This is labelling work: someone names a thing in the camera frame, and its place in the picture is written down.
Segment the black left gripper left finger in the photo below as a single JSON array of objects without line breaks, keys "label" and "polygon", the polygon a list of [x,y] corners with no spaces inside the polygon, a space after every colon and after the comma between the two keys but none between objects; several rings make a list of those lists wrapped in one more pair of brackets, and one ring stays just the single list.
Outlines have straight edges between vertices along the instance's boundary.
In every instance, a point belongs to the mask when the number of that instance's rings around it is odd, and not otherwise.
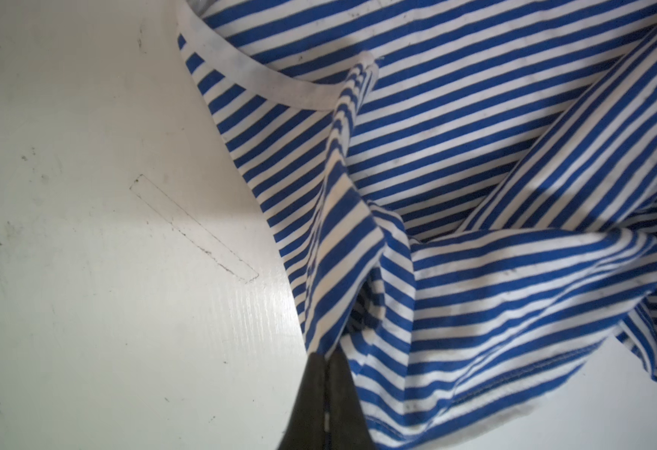
[{"label": "black left gripper left finger", "polygon": [[326,359],[321,354],[310,354],[279,450],[324,448],[325,401]]}]

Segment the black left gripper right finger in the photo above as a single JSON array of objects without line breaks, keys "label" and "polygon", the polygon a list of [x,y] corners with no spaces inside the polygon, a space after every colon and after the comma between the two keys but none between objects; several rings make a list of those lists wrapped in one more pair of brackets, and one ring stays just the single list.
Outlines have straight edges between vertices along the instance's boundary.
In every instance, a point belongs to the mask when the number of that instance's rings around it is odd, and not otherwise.
[{"label": "black left gripper right finger", "polygon": [[370,450],[375,443],[369,433],[358,392],[342,350],[336,350],[328,359],[328,444],[332,450]]}]

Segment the blue white striped tank top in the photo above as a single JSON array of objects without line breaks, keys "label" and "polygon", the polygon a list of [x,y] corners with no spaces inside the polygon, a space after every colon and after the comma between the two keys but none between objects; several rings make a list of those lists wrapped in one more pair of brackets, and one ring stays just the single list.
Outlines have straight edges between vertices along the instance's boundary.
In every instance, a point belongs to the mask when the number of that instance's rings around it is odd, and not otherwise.
[{"label": "blue white striped tank top", "polygon": [[375,449],[528,414],[607,339],[657,382],[657,1],[180,1],[177,23]]}]

